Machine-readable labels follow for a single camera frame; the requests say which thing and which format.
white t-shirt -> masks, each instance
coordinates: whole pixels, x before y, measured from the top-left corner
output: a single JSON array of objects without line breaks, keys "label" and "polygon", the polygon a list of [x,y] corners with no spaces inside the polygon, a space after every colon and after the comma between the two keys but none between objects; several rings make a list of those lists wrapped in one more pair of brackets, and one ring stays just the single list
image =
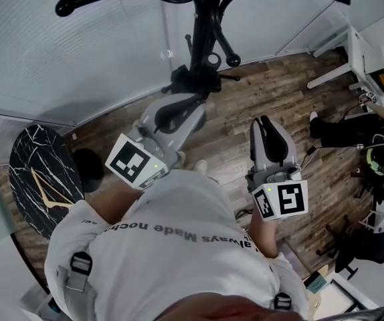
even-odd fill
[{"label": "white t-shirt", "polygon": [[77,202],[52,234],[45,274],[67,314],[59,265],[89,246],[89,283],[96,290],[96,320],[151,321],[187,296],[237,295],[270,308],[285,292],[306,317],[306,290],[279,255],[266,259],[235,222],[229,201],[213,180],[171,171],[109,225],[85,201]]}]

black pants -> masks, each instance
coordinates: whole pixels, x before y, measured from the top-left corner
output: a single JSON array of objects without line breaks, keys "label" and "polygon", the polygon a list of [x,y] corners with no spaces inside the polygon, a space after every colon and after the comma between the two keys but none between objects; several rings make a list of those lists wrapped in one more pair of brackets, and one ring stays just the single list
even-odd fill
[{"label": "black pants", "polygon": [[310,123],[311,137],[321,138],[324,147],[370,144],[374,134],[383,128],[384,120],[376,114],[363,114],[337,123],[314,118]]}]

round table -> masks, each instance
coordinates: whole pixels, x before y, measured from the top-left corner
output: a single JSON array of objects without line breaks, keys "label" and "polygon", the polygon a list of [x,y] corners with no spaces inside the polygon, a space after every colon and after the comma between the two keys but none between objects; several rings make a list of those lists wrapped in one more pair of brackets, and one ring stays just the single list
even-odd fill
[{"label": "round table", "polygon": [[9,180],[24,219],[48,239],[70,207],[84,198],[63,138],[42,125],[29,126],[17,137],[9,160]]}]

strap buckle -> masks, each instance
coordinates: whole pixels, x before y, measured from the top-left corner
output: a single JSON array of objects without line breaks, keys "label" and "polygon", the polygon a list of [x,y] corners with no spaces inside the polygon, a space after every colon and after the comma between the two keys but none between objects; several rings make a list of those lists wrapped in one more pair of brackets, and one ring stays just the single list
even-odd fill
[{"label": "strap buckle", "polygon": [[86,252],[76,252],[70,260],[66,288],[83,292],[91,269],[92,258]]},{"label": "strap buckle", "polygon": [[280,292],[274,299],[274,309],[290,310],[292,307],[292,299],[288,294]]}]

wooden floor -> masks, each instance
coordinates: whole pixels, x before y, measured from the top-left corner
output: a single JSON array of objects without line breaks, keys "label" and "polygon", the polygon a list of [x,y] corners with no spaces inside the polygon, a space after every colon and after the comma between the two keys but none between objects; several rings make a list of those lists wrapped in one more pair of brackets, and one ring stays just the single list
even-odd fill
[{"label": "wooden floor", "polygon": [[[308,117],[318,111],[326,121],[337,121],[357,103],[354,92],[348,91],[352,77],[345,74],[312,90],[306,83],[343,64],[337,52],[328,52],[318,59],[298,54],[254,63],[226,71],[242,77],[240,82],[226,81],[221,93],[207,101],[207,123],[186,143],[186,167],[204,158],[209,163],[208,175],[222,185],[235,211],[253,208],[244,175],[251,167],[249,159],[249,127],[253,118],[263,114],[278,121],[296,142],[299,159],[318,141],[308,135]],[[105,161],[118,135],[128,132],[130,125],[158,98],[154,95],[95,119],[76,132],[66,142],[72,150],[91,148]],[[318,257],[317,249],[325,248],[332,239],[325,230],[330,224],[340,229],[343,216],[351,221],[362,219],[371,208],[370,195],[359,200],[354,194],[361,188],[350,172],[358,167],[360,158],[355,148],[320,149],[303,172],[308,180],[309,213],[280,222],[278,239],[285,239],[300,259],[313,269],[333,264],[327,256]],[[43,263],[48,241],[27,226],[16,209],[7,181],[7,169],[0,169],[0,189],[18,224],[17,238],[32,266],[43,277]],[[103,192],[117,178],[107,172],[102,186],[94,195]],[[239,220],[243,227],[250,222],[246,215]]]}]

